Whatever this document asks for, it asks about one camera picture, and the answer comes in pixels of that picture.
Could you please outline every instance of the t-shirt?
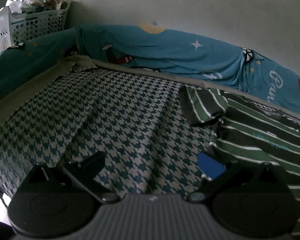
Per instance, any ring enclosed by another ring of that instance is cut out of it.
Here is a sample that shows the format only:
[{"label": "t-shirt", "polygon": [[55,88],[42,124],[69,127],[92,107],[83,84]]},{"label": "t-shirt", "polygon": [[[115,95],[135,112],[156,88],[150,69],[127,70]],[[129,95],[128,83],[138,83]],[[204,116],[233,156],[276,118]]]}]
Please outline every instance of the t-shirt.
[{"label": "t-shirt", "polygon": [[224,164],[239,160],[278,167],[299,204],[292,235],[300,236],[300,126],[281,110],[263,111],[245,97],[219,89],[182,86],[179,100],[189,125],[213,123],[211,157]]}]

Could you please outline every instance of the striped shirt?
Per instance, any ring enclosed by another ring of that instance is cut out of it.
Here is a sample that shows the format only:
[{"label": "striped shirt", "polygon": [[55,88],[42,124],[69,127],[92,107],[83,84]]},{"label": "striped shirt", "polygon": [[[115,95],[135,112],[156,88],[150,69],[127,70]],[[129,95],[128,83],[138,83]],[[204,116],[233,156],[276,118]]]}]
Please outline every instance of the striped shirt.
[{"label": "striped shirt", "polygon": [[[300,126],[280,111],[267,112],[246,98],[219,89],[183,86],[179,100],[189,125],[214,123],[208,154],[226,164],[271,162],[294,194],[300,209]],[[292,235],[300,236],[299,221]]]}]

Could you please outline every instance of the black device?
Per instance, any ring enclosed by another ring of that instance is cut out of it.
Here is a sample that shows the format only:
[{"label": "black device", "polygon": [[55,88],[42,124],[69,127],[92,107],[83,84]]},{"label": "black device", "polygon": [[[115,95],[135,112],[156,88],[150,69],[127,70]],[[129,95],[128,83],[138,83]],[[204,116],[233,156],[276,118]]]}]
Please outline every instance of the black device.
[{"label": "black device", "polygon": [[187,198],[123,199],[93,180],[104,164],[101,152],[59,168],[37,163],[8,207],[13,239],[292,239],[296,200],[270,163],[229,163]]}]

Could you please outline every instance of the laundry basket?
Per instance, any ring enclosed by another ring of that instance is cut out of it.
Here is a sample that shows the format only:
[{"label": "laundry basket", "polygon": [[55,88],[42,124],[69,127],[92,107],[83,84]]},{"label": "laundry basket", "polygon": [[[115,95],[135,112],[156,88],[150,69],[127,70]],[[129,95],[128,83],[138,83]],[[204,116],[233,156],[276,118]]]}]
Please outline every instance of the laundry basket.
[{"label": "laundry basket", "polygon": [[43,11],[33,14],[13,15],[10,7],[0,9],[0,52],[29,41],[36,37],[62,31],[65,27],[67,12],[63,10]]}]

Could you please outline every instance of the blue blanket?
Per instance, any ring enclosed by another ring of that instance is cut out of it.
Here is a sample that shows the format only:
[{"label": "blue blanket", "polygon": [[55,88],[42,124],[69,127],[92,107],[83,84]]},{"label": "blue blanket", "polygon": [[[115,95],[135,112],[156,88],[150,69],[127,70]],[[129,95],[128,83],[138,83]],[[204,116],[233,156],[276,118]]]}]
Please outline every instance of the blue blanket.
[{"label": "blue blanket", "polygon": [[112,44],[116,59],[133,56],[128,67],[146,67],[174,75],[211,80],[239,89],[300,114],[300,77],[257,52],[204,36],[138,26],[83,25],[86,52],[108,61],[102,50]]}]

